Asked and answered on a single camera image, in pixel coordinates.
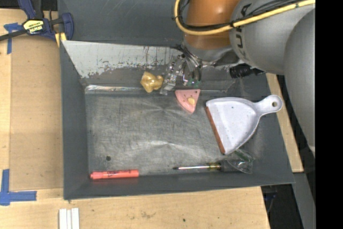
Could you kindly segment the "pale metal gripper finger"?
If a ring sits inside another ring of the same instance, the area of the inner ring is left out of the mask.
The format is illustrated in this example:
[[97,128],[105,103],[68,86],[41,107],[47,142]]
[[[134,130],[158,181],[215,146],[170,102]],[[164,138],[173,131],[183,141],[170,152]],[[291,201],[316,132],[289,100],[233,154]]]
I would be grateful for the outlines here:
[[160,94],[167,95],[169,91],[172,91],[176,85],[176,76],[168,76],[163,80]]
[[178,76],[177,61],[171,60],[167,65],[166,79],[176,80],[177,76]]

